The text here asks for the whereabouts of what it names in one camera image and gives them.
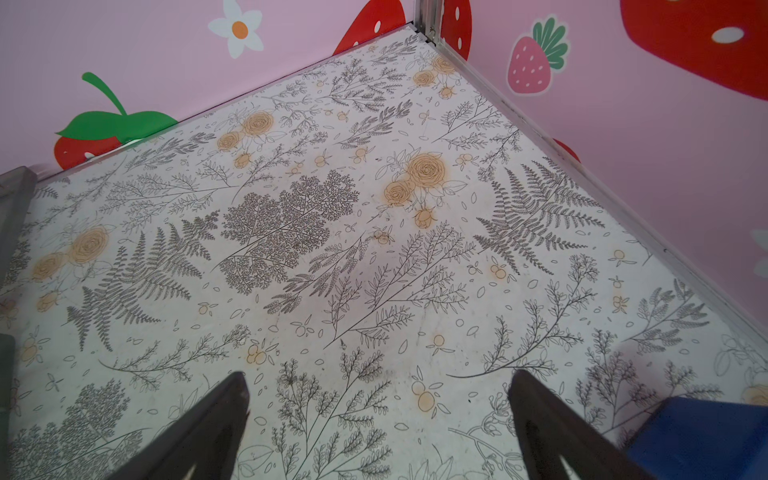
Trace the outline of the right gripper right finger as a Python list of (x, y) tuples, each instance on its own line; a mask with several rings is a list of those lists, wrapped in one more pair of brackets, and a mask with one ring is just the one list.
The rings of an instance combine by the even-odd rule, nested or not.
[(607, 439), (525, 370), (507, 393), (523, 461), (531, 479), (649, 479)]

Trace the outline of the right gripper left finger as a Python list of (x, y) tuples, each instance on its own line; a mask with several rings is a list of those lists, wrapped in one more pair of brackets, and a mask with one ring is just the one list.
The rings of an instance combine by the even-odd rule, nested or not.
[(229, 479), (248, 418), (250, 394), (233, 372), (138, 455), (113, 479)]

